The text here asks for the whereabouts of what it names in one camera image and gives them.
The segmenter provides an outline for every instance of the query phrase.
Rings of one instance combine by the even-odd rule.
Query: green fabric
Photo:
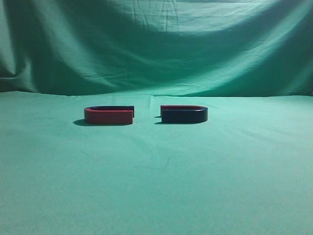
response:
[[[135,105],[88,126],[90,105]],[[158,124],[161,104],[209,107]],[[311,235],[313,97],[0,94],[1,235]]]
[[[0,91],[273,96],[313,88],[312,0],[0,0],[0,12]]]

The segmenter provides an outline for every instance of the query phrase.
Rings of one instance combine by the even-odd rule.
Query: u-shaped magnet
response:
[[[93,106],[84,109],[89,124],[132,124],[134,106]]]
[[[208,120],[208,108],[196,105],[161,105],[163,123],[200,123]]]

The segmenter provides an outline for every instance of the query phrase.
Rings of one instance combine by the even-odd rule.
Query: table surface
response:
[[[160,105],[209,108],[162,124]],[[134,105],[133,125],[83,108]],[[311,235],[313,97],[0,93],[1,235]]]

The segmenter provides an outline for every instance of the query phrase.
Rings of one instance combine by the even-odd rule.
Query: red magnet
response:
[[[134,106],[93,106],[84,109],[89,124],[132,124]]]

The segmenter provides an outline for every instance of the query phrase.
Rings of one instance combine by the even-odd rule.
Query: green cloth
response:
[[[161,104],[209,108],[159,124]],[[83,108],[135,105],[133,125]],[[0,93],[1,235],[311,235],[313,97]]]
[[[0,13],[0,91],[274,96],[313,88],[312,0],[0,0]]]

